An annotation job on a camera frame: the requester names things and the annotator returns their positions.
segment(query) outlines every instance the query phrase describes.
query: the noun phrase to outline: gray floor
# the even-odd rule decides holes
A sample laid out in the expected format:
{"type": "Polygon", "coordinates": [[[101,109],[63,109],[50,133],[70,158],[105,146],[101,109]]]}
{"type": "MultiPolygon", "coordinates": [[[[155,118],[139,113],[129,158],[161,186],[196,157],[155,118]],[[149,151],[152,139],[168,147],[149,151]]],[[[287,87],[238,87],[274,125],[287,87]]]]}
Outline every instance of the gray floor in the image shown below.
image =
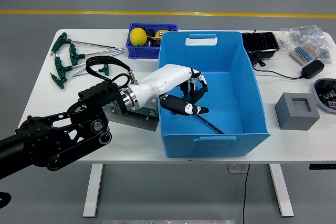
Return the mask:
{"type": "MultiPolygon", "coordinates": [[[[160,10],[335,14],[334,0],[0,0],[0,10],[160,10]]],[[[316,24],[336,39],[335,19],[0,14],[0,139],[17,128],[55,32],[176,23],[180,29],[278,30],[316,24]]],[[[252,165],[246,223],[334,223],[336,174],[308,164],[282,169],[294,218],[281,218],[267,165],[252,165]]],[[[223,165],[106,165],[95,219],[82,218],[90,165],[52,173],[29,167],[0,180],[13,199],[0,223],[102,223],[106,219],[232,219],[242,222],[244,174],[223,165]]]]}

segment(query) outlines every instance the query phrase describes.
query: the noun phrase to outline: t-handle hex key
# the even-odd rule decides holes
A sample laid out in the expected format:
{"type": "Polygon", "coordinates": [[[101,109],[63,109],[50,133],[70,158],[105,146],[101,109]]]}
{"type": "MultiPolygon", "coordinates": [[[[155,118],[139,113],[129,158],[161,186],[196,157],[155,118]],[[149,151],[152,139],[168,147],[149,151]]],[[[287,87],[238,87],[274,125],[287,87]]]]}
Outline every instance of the t-handle hex key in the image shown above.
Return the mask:
{"type": "Polygon", "coordinates": [[[85,57],[88,57],[88,56],[93,56],[93,55],[103,55],[103,54],[106,54],[108,52],[117,52],[117,51],[123,51],[124,48],[119,48],[119,49],[111,49],[111,50],[107,50],[107,51],[103,51],[103,52],[93,52],[91,54],[77,54],[76,53],[76,48],[75,48],[75,45],[74,44],[70,44],[70,47],[69,47],[69,52],[70,52],[70,60],[71,60],[71,64],[73,66],[77,65],[78,64],[78,61],[81,60],[81,59],[84,59],[85,57]]]}
{"type": "Polygon", "coordinates": [[[64,89],[64,83],[66,81],[68,81],[70,78],[78,76],[81,72],[83,72],[85,70],[85,68],[83,68],[82,70],[79,70],[78,72],[70,75],[68,78],[63,78],[63,79],[58,79],[54,74],[51,74],[51,78],[53,79],[53,81],[57,84],[57,86],[59,86],[61,89],[64,89]]]}
{"type": "MultiPolygon", "coordinates": [[[[124,51],[114,52],[113,54],[109,54],[108,56],[116,56],[116,55],[120,55],[122,53],[124,53],[124,51]]],[[[62,61],[61,61],[60,57],[55,56],[55,67],[56,67],[58,76],[60,77],[61,80],[66,77],[67,72],[72,71],[75,68],[78,68],[78,67],[80,67],[82,65],[85,65],[85,64],[86,64],[86,62],[83,62],[83,63],[75,65],[75,66],[64,67],[62,65],[62,61]]],[[[109,75],[109,67],[107,65],[104,65],[104,67],[102,69],[99,69],[98,71],[103,72],[106,76],[109,75]]]]}
{"type": "MultiPolygon", "coordinates": [[[[66,81],[68,81],[70,78],[72,78],[72,77],[75,77],[75,76],[80,76],[80,75],[82,75],[82,74],[85,74],[85,73],[81,73],[81,72],[83,72],[85,70],[85,68],[83,68],[83,69],[81,69],[81,70],[79,70],[78,72],[76,72],[76,73],[74,73],[74,74],[72,74],[72,75],[70,75],[68,78],[63,78],[63,79],[58,79],[54,74],[52,74],[52,73],[50,73],[51,74],[51,78],[53,79],[53,81],[57,84],[57,86],[59,86],[61,89],[64,89],[64,83],[66,82],[66,81]]],[[[104,71],[106,71],[107,70],[107,72],[109,71],[109,67],[108,67],[108,65],[107,64],[104,64],[104,67],[102,68],[102,69],[99,69],[98,70],[98,72],[104,72],[104,71]]]]}
{"type": "Polygon", "coordinates": [[[59,50],[59,48],[61,46],[63,46],[64,44],[72,44],[72,43],[90,45],[90,46],[95,46],[95,47],[117,49],[117,47],[111,47],[111,46],[99,45],[99,44],[94,44],[94,43],[71,40],[71,39],[68,39],[67,33],[64,32],[57,38],[56,42],[54,43],[53,47],[51,48],[50,55],[55,54],[59,50]]]}

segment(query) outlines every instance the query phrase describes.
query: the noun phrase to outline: yellow floor line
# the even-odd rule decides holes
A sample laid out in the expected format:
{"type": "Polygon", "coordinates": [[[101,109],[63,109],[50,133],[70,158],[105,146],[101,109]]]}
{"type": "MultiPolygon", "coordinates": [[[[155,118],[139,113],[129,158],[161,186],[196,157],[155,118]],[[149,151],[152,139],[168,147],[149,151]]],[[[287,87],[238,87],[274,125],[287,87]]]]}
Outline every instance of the yellow floor line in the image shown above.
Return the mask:
{"type": "Polygon", "coordinates": [[[227,17],[278,17],[278,18],[336,18],[336,14],[295,13],[239,13],[239,12],[156,12],[118,10],[0,10],[0,14],[66,14],[66,15],[149,15],[149,16],[227,16],[227,17]]]}

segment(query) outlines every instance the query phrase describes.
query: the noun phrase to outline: green handle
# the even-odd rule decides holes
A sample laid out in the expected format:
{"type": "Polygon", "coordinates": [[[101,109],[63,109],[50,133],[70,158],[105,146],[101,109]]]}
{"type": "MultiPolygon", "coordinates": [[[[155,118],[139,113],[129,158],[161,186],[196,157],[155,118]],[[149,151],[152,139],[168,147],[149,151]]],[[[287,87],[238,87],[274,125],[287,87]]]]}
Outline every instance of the green handle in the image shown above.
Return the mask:
{"type": "Polygon", "coordinates": [[[51,74],[51,78],[57,84],[57,86],[59,86],[61,89],[64,89],[64,83],[67,81],[67,79],[59,80],[54,74],[52,73],[50,74],[51,74]]]}
{"type": "Polygon", "coordinates": [[[104,64],[104,67],[99,69],[98,72],[104,73],[106,76],[108,76],[109,75],[109,65],[104,64]]]}
{"type": "Polygon", "coordinates": [[[70,44],[70,60],[73,66],[78,64],[78,61],[85,58],[85,54],[78,55],[74,44],[70,44]]]}
{"type": "Polygon", "coordinates": [[[61,80],[65,78],[66,72],[69,72],[73,69],[72,66],[63,67],[61,58],[58,56],[55,57],[55,67],[61,80]]]}
{"type": "Polygon", "coordinates": [[[56,53],[61,46],[63,46],[64,44],[71,44],[71,43],[72,43],[71,39],[68,39],[67,33],[64,32],[58,37],[55,44],[51,48],[51,51],[53,53],[56,53]]]}

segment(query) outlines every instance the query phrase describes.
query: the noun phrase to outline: white robotic hand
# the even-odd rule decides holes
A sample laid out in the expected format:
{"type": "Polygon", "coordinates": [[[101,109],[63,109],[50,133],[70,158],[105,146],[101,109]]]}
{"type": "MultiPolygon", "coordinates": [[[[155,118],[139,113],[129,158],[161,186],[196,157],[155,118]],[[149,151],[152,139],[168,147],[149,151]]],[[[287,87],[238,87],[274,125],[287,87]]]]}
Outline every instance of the white robotic hand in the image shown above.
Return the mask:
{"type": "Polygon", "coordinates": [[[207,113],[209,109],[206,107],[198,107],[192,102],[166,94],[180,86],[183,95],[187,97],[190,88],[189,96],[192,100],[196,92],[196,79],[200,81],[203,90],[206,92],[207,83],[199,71],[180,65],[168,64],[149,74],[138,84],[128,84],[127,87],[123,88],[124,101],[129,108],[137,110],[143,107],[149,99],[157,98],[160,99],[161,107],[177,114],[207,113]]]}

